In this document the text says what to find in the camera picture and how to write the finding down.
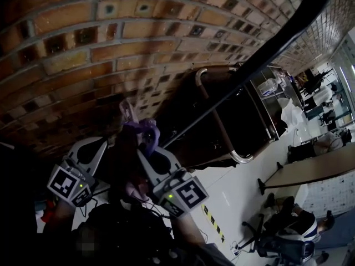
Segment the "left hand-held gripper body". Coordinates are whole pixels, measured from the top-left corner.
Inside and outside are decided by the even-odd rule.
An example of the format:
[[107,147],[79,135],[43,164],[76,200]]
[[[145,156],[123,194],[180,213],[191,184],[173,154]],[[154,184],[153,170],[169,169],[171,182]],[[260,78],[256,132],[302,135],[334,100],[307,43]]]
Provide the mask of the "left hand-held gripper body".
[[94,178],[108,140],[89,137],[76,142],[54,165],[47,188],[72,207],[83,207],[93,196],[99,182]]

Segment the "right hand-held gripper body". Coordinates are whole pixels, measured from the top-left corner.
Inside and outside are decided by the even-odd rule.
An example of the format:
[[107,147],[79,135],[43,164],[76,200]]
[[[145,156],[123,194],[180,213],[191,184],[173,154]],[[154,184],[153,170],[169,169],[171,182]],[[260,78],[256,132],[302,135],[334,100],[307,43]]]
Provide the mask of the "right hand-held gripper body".
[[200,180],[181,166],[174,154],[157,147],[146,157],[137,150],[148,184],[148,196],[154,204],[179,218],[209,198]]

